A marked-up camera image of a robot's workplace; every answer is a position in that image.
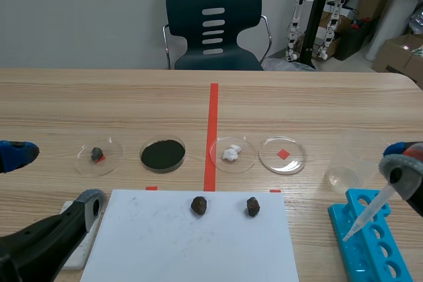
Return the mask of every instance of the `glass petri dish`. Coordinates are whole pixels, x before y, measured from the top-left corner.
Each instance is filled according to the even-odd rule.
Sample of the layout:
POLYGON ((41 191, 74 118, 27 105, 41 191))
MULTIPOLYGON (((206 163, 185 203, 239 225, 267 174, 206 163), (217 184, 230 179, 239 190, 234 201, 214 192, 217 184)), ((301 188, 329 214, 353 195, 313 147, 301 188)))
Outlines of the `glass petri dish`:
POLYGON ((302 145, 283 136, 271 137, 258 150, 262 164, 277 174, 295 174, 301 171, 307 161, 302 145))
POLYGON ((257 154, 253 145, 246 137, 218 137, 210 147, 211 161, 222 171, 240 173, 249 170, 255 163, 257 154), (241 147, 238 159, 234 161, 223 160, 225 150, 231 145, 241 147))
POLYGON ((139 150, 142 165, 154 173, 175 171, 185 160, 184 142, 174 135, 158 135, 144 143, 139 150))
POLYGON ((124 157, 124 147, 116 138, 103 137, 89 141, 77 154, 75 167, 84 176, 102 176, 112 172, 124 157), (91 151, 100 148, 104 158, 93 161, 91 151))

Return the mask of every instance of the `black pole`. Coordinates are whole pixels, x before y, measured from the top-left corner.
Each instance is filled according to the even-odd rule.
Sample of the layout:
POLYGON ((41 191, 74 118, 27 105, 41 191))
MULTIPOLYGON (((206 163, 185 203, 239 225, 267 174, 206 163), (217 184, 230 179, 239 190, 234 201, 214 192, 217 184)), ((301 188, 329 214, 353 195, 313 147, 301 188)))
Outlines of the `black pole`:
POLYGON ((315 43, 317 29, 322 17, 323 9, 325 8, 326 0, 315 0, 311 7, 310 19, 307 24, 307 29, 304 35, 304 43, 301 48, 299 62, 314 67, 311 63, 311 54, 313 52, 313 45, 315 43))

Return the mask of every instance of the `chair backrest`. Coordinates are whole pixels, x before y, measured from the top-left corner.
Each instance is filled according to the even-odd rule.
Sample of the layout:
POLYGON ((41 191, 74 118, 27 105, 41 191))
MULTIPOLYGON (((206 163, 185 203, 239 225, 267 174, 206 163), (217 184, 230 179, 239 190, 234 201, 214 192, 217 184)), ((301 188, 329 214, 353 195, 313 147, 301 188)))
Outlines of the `chair backrest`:
POLYGON ((238 34, 260 22, 262 0, 166 0, 166 8, 171 34, 186 38, 188 51, 210 50, 237 46, 238 34))

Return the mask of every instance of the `white pedestal sink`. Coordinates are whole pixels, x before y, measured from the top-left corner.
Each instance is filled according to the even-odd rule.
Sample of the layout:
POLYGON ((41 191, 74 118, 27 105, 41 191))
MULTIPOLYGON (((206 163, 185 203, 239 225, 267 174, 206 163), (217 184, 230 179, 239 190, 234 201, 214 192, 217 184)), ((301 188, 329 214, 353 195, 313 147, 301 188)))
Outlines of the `white pedestal sink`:
POLYGON ((400 36, 406 27, 409 16, 412 14, 418 0, 393 0, 386 12, 365 58, 374 61, 385 40, 400 36))

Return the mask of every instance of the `white paper sheet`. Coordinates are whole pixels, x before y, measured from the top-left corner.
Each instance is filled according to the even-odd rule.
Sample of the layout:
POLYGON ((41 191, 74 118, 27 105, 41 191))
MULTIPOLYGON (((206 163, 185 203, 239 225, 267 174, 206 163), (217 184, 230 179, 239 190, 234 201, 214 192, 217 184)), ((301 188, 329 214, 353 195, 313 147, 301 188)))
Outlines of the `white paper sheet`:
POLYGON ((298 282, 284 197, 114 190, 81 281, 298 282), (208 202, 202 217, 196 196, 208 202))

